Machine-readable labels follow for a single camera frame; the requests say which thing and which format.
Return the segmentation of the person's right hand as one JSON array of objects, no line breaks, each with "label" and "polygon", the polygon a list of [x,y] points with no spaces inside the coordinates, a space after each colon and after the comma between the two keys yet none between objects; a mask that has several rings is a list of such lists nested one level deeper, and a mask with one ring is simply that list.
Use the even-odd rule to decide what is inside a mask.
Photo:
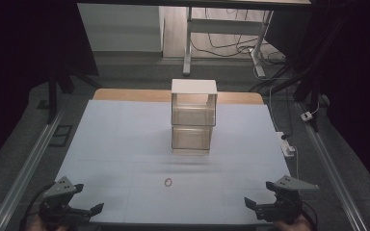
[{"label": "person's right hand", "polygon": [[312,231],[311,225],[303,215],[298,216],[292,224],[278,220],[274,222],[274,226],[279,231]]}]

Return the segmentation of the clear plastic drawer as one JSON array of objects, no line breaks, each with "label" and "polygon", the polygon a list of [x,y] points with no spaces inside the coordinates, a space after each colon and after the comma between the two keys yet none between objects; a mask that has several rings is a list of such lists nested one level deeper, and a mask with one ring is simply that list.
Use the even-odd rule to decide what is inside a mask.
[{"label": "clear plastic drawer", "polygon": [[215,126],[216,110],[206,105],[179,105],[172,107],[173,125]]},{"label": "clear plastic drawer", "polygon": [[172,148],[209,150],[212,132],[208,126],[173,126]]}]

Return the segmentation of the person's left hand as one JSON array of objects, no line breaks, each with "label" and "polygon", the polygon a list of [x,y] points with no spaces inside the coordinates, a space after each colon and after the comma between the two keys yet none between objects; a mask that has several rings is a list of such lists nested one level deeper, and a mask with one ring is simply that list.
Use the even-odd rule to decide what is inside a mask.
[{"label": "person's left hand", "polygon": [[[27,226],[26,231],[50,231],[48,225],[39,216],[35,216],[33,221]],[[68,231],[67,226],[57,226],[54,231]]]}]

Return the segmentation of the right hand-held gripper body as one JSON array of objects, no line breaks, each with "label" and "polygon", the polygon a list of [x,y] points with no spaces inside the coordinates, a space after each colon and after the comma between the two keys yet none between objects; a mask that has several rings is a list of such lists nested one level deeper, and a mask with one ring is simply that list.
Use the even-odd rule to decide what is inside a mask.
[{"label": "right hand-held gripper body", "polygon": [[298,216],[304,216],[303,202],[300,191],[318,191],[319,187],[284,175],[276,182],[276,201],[270,204],[257,204],[255,207],[256,217],[268,222],[283,220],[294,221]]}]

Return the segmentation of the clear drawer cabinet white top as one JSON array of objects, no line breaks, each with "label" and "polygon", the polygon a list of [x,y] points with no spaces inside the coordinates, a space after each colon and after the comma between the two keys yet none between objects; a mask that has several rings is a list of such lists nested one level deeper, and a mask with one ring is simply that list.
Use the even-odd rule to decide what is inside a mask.
[{"label": "clear drawer cabinet white top", "polygon": [[[217,85],[215,80],[173,79],[172,80],[172,107],[179,105],[206,105],[217,106]],[[173,149],[176,152],[208,153],[209,150]]]}]

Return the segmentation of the white power strip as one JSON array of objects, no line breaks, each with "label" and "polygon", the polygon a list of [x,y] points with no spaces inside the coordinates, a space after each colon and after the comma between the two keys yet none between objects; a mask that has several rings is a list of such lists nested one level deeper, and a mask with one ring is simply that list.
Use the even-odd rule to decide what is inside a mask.
[{"label": "white power strip", "polygon": [[280,149],[285,157],[293,157],[296,153],[296,148],[289,144],[288,135],[285,135],[283,132],[277,132],[279,138]]}]

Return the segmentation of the black tripod stand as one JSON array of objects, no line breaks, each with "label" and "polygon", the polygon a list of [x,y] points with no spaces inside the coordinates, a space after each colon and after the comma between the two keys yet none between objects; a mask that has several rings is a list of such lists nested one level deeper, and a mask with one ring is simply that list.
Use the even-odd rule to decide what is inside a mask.
[{"label": "black tripod stand", "polygon": [[75,76],[82,80],[89,86],[95,88],[96,90],[101,89],[102,86],[97,83],[89,75],[84,74],[82,71],[78,71],[76,68],[70,65],[64,65],[62,67],[54,67],[49,72],[48,78],[48,108],[49,115],[47,123],[51,124],[56,115],[58,114],[58,99],[57,99],[57,87],[60,87],[61,91],[66,94],[72,94],[75,90],[75,86],[72,83],[71,77]]}]

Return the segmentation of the white desk frame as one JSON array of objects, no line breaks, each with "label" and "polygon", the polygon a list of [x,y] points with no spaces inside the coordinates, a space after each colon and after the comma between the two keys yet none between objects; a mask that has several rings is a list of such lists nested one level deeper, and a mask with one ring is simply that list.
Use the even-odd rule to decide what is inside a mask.
[{"label": "white desk frame", "polygon": [[244,35],[257,36],[257,41],[252,50],[250,50],[251,60],[254,70],[258,77],[265,76],[264,69],[259,61],[259,51],[265,38],[272,11],[264,11],[261,22],[257,21],[239,21],[239,20],[224,20],[224,19],[207,19],[193,18],[193,9],[188,7],[186,10],[187,28],[186,28],[186,43],[183,63],[183,75],[189,76],[191,72],[191,35],[192,33],[202,34],[220,34],[220,35]]}]

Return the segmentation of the white table mat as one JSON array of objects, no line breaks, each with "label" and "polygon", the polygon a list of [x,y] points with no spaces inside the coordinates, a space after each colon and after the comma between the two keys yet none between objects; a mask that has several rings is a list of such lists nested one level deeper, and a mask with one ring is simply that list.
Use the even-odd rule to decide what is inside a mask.
[{"label": "white table mat", "polygon": [[206,155],[172,151],[168,103],[92,100],[58,172],[103,203],[101,223],[255,224],[244,198],[272,203],[267,181],[289,170],[264,105],[221,104]]}]

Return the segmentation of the white panel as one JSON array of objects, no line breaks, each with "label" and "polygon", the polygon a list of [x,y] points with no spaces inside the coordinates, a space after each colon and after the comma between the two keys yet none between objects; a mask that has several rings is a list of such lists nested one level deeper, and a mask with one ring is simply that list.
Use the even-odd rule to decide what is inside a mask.
[{"label": "white panel", "polygon": [[162,52],[162,7],[79,3],[93,51]]}]

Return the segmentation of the aluminium rail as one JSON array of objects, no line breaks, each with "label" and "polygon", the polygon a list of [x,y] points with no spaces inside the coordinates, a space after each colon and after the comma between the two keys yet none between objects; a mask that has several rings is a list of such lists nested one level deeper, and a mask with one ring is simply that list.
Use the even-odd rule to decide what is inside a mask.
[{"label": "aluminium rail", "polygon": [[31,152],[29,153],[25,163],[20,172],[17,174],[14,182],[6,194],[2,204],[0,205],[0,231],[5,231],[11,220],[13,213],[18,205],[22,195],[31,181],[31,178],[40,162],[44,151],[53,136],[60,120],[62,119],[67,103],[64,102],[59,106],[57,114],[54,116],[51,123],[46,124],[40,136],[35,142]]},{"label": "aluminium rail", "polygon": [[308,133],[309,139],[314,146],[317,156],[320,159],[321,165],[326,172],[330,184],[335,192],[337,199],[340,202],[340,207],[344,211],[352,229],[354,231],[370,231],[368,224],[360,212],[360,209],[356,205],[356,202],[350,193],[349,189],[344,182],[338,167],[336,166],[333,158],[330,155],[330,151],[321,136],[321,132],[316,132],[311,122],[313,120],[319,120],[323,113],[323,108],[319,107],[313,115],[314,118],[310,121],[304,122],[304,127]]}]

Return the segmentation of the wooden table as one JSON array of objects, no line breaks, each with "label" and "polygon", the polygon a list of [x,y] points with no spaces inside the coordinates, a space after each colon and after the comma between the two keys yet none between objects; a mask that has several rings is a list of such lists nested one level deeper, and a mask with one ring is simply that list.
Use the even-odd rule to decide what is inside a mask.
[{"label": "wooden table", "polygon": [[[94,93],[93,100],[118,100],[141,102],[171,102],[169,90],[131,90],[131,89],[99,89]],[[262,96],[255,92],[219,91],[218,104],[253,104],[263,105]]]}]

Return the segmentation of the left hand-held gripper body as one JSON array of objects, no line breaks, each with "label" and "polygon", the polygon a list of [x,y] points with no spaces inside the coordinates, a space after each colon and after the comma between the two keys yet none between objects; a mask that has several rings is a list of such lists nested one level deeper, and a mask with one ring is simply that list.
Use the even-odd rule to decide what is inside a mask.
[{"label": "left hand-held gripper body", "polygon": [[43,194],[39,216],[49,227],[77,227],[90,221],[90,210],[75,209],[68,205],[76,195],[74,186],[64,176]]}]

